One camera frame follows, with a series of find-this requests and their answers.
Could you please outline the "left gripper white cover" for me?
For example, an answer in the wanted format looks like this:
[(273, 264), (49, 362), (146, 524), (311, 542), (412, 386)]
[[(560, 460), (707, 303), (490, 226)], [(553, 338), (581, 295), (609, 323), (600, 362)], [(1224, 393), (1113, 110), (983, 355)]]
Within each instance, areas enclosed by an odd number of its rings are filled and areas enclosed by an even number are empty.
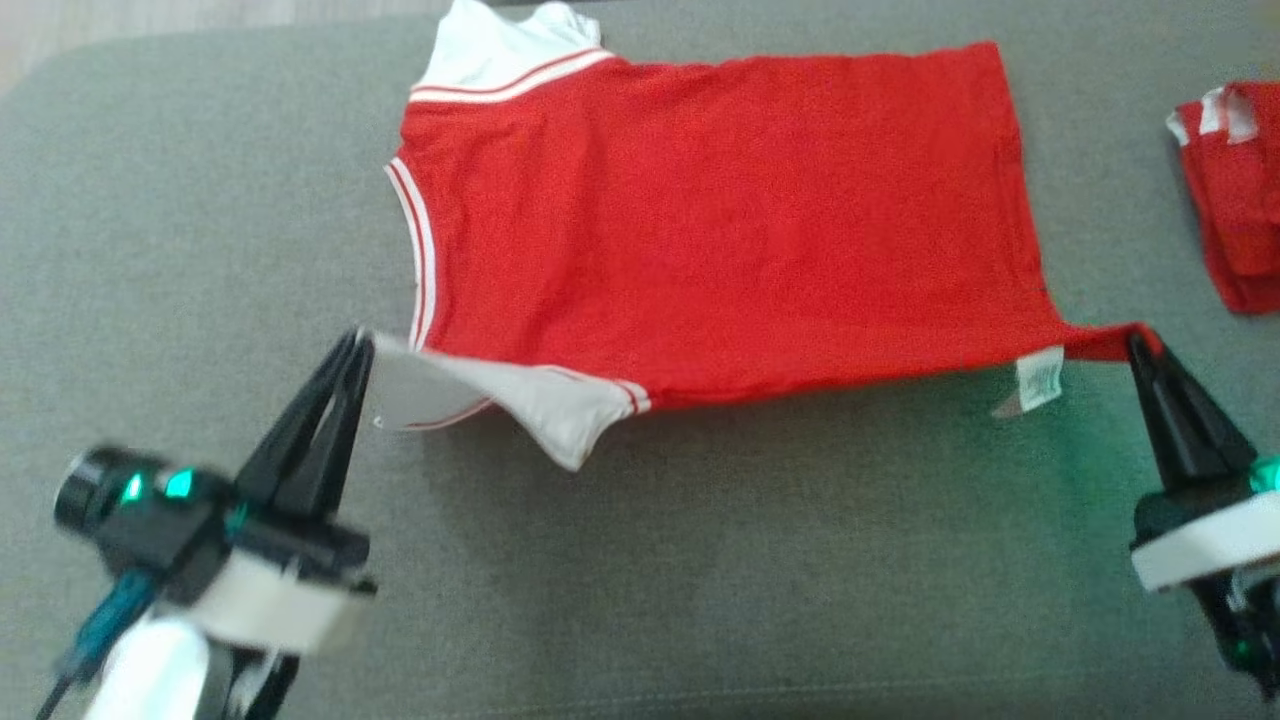
[[(339, 338), (236, 474), (242, 498), (302, 518), (337, 511), (374, 359), (360, 328)], [(244, 505), (114, 501), (100, 521), (100, 552), (114, 574), (141, 575), (147, 610), (259, 652), (340, 648), (378, 596), (358, 571), (365, 536), (261, 518)]]

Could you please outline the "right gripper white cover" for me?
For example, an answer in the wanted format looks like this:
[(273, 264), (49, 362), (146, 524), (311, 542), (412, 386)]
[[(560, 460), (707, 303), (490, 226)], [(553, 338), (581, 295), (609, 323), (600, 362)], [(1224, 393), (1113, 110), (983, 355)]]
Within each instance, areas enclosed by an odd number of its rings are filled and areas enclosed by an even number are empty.
[(1165, 489), (1134, 510), (1130, 560), (1149, 593), (1187, 589), (1222, 661), (1277, 700), (1277, 492), (1244, 475), (1258, 451), (1176, 356), (1142, 333), (1126, 341), (1129, 364)]

